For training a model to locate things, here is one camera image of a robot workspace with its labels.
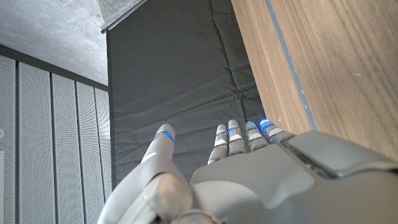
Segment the acoustic wall panel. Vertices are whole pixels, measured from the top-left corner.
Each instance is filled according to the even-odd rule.
[[[76,82],[83,192],[87,223],[96,223],[104,205],[94,88]]]
[[[50,74],[19,64],[19,222],[55,223]]]
[[[109,96],[108,92],[95,89],[95,100],[98,120],[99,148],[101,150],[102,172],[105,199],[112,192],[111,171],[111,136],[109,126]]]
[[[75,82],[52,75],[58,223],[84,223]]]
[[[0,151],[0,223],[4,223],[4,151]]]
[[[0,150],[4,151],[5,158],[4,223],[15,223],[15,71],[15,61],[0,56]]]

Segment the gray fabric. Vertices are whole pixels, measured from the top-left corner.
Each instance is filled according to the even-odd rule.
[[[219,124],[265,118],[230,0],[148,1],[109,31],[108,61],[117,183],[164,123],[190,180]]]

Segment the wooden panel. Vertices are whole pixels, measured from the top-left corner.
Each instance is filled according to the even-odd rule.
[[[274,81],[270,78],[274,73],[268,72],[271,66],[258,68],[268,57],[285,63],[275,46],[278,40],[272,38],[275,30],[265,1],[233,3],[264,109],[279,110],[276,105],[289,94],[279,93],[282,100],[264,96],[263,82]],[[318,129],[398,160],[398,2],[273,0],[272,4]],[[283,68],[274,71],[280,76],[287,73]],[[286,91],[279,85],[274,83],[274,88]],[[287,121],[289,126],[303,125],[296,119]]]
[[[308,131],[310,126],[265,1],[232,3],[267,117],[287,131]]]

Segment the ceiling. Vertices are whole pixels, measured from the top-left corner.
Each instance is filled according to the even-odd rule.
[[[101,28],[137,2],[1,1],[0,44],[108,85],[106,35]]]

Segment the white robotic hand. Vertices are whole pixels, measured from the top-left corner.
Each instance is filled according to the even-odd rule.
[[[171,161],[174,130],[162,125],[98,223],[398,223],[396,161],[268,119],[245,130],[249,149],[235,120],[219,125],[208,165],[188,183]]]

